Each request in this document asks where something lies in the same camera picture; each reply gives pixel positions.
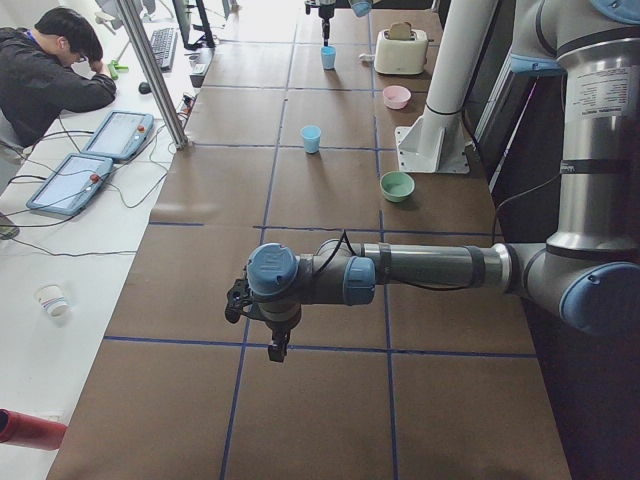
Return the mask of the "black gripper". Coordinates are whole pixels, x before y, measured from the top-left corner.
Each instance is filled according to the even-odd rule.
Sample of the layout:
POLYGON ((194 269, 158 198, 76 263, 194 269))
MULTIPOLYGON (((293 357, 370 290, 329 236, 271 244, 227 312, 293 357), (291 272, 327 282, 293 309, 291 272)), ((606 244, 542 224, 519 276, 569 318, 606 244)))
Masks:
POLYGON ((271 343, 268 345, 268 356, 272 362, 282 362, 288 353, 291 331, 299 324, 300 315, 296 314, 287 320, 267 321, 271 330, 271 343))
POLYGON ((318 0, 318 16, 322 19, 323 46, 329 45, 330 19, 334 16, 334 0, 318 0))

